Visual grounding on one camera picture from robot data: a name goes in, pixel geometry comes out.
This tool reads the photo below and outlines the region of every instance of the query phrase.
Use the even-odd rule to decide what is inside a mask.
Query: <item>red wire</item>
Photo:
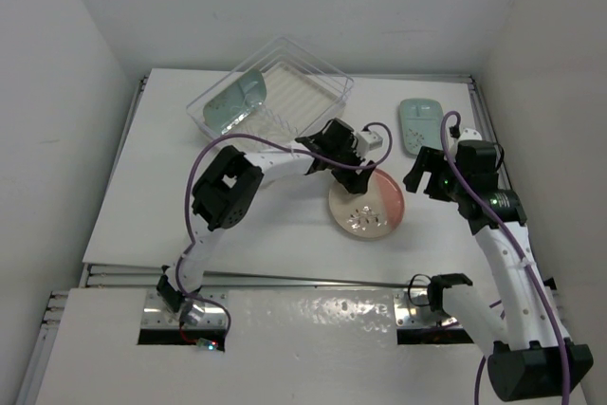
[[[183,331],[182,326],[179,326],[179,335],[181,336],[181,339],[183,339],[183,341],[185,341],[187,343],[196,344],[198,342],[198,341],[196,341],[194,339],[190,339],[188,336],[186,336],[186,333]]]

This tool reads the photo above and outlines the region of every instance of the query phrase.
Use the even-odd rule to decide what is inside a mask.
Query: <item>black cable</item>
[[[499,142],[494,142],[493,145],[497,146],[498,150],[500,151],[500,158],[497,160],[497,165],[495,165],[495,171],[498,171],[504,164],[504,155],[506,154],[506,151]]]
[[[411,287],[414,285],[414,281],[417,277],[426,277],[428,280],[432,280],[432,278],[430,277],[430,275],[426,275],[426,274],[415,274],[412,278],[411,281],[409,282],[409,286],[407,286],[407,297],[409,298],[409,302],[413,305],[415,305],[416,307],[428,307],[430,306],[430,303],[428,304],[416,304],[414,303],[413,299],[411,299]]]

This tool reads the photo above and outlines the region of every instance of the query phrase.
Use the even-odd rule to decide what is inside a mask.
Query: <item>wall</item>
[[[595,356],[589,404],[607,397],[606,30],[605,0],[516,0],[482,80],[535,253]]]
[[[511,0],[83,0],[128,73],[230,69],[277,34],[345,71],[480,69]]]
[[[134,85],[81,0],[0,0],[0,403],[77,283]]]

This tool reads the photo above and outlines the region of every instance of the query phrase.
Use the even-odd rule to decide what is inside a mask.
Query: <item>white wall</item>
[[[130,75],[229,69],[277,34],[345,71],[480,69],[511,0],[83,0]]]
[[[575,341],[595,367],[589,404],[607,397],[607,0],[516,0],[483,88]]]
[[[0,0],[0,403],[77,283],[134,85],[81,0]]]

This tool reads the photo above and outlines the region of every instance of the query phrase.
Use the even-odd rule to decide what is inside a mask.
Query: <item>white wire dish rack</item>
[[[277,38],[192,101],[188,114],[210,139],[248,133],[285,144],[340,116],[354,81],[285,38]],[[241,150],[266,146],[245,139]]]

